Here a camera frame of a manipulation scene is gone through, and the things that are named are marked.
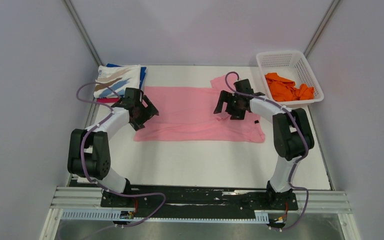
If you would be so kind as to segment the pink t-shirt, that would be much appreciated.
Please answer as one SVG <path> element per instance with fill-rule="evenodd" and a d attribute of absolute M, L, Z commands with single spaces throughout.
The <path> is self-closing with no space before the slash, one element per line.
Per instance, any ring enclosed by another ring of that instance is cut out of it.
<path fill-rule="evenodd" d="M 211 80 L 210 87 L 145 87 L 145 95 L 159 114 L 135 133 L 134 141 L 263 143 L 266 136 L 259 115 L 247 112 L 243 120 L 232 120 L 225 111 L 214 113 L 221 91 L 235 81 L 235 76 L 222 75 Z"/>

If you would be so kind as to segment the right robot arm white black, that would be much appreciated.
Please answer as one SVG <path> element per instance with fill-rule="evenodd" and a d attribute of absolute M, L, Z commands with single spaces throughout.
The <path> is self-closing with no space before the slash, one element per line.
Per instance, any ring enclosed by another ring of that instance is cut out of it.
<path fill-rule="evenodd" d="M 267 182 L 265 201 L 270 208 L 278 209 L 292 198 L 295 170 L 315 145 L 307 112 L 303 108 L 282 106 L 263 93 L 254 92 L 248 79 L 236 81 L 233 85 L 230 92 L 220 92 L 214 113 L 226 112 L 231 120 L 243 120 L 249 112 L 272 124 L 278 158 L 274 173 Z"/>

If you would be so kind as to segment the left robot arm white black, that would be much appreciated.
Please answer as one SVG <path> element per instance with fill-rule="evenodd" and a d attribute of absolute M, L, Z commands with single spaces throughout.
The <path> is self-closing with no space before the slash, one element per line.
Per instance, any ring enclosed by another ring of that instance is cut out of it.
<path fill-rule="evenodd" d="M 91 184 L 113 195 L 120 206 L 129 206 L 133 198 L 148 194 L 133 194 L 130 181 L 111 167 L 110 139 L 121 128 L 130 125 L 135 131 L 145 128 L 145 122 L 159 111 L 138 88 L 126 88 L 124 95 L 109 106 L 109 114 L 85 129 L 74 129 L 70 135 L 67 170 L 86 178 Z"/>

